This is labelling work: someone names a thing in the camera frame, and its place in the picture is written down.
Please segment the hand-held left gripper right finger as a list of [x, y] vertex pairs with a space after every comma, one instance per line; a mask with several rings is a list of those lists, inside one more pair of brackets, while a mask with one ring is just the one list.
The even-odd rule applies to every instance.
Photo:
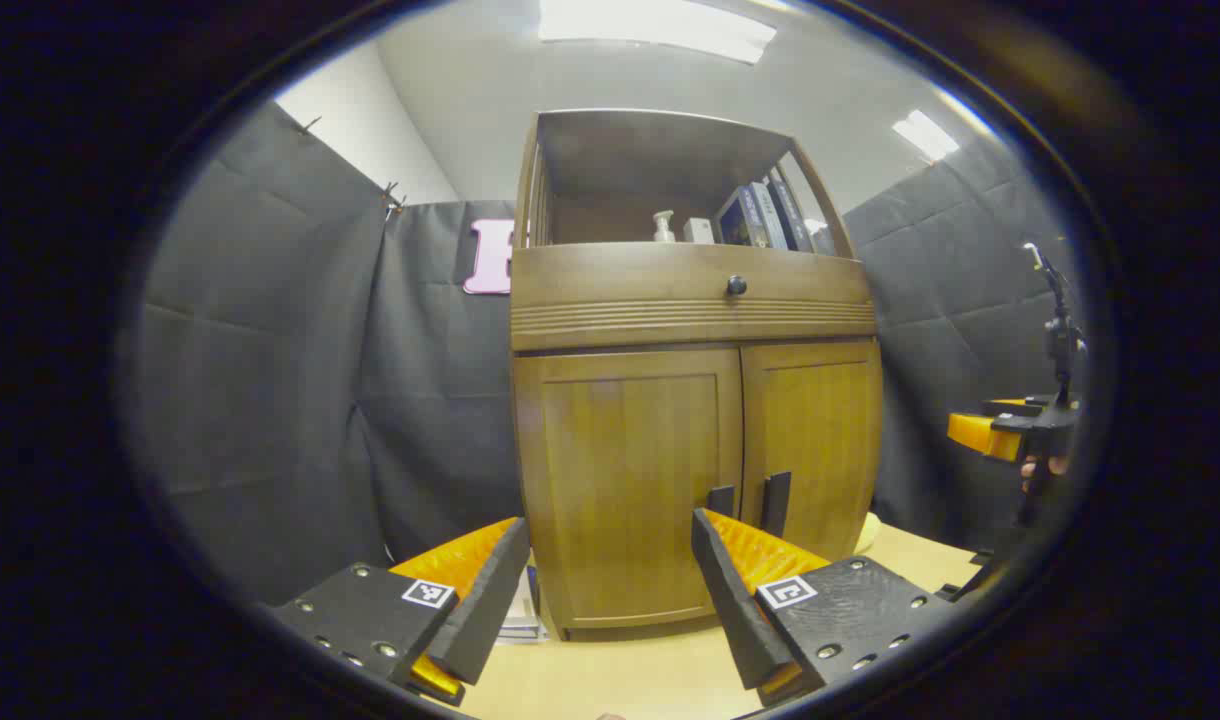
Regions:
[[848, 691], [956, 609], [871, 556], [828, 561], [709, 509], [692, 514], [692, 553], [741, 683], [764, 707]]

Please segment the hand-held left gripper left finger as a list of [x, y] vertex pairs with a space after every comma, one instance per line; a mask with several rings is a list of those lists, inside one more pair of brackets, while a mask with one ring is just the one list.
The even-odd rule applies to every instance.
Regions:
[[392, 567], [336, 571], [270, 614], [328, 657], [458, 707], [479, 682], [531, 555], [523, 517]]

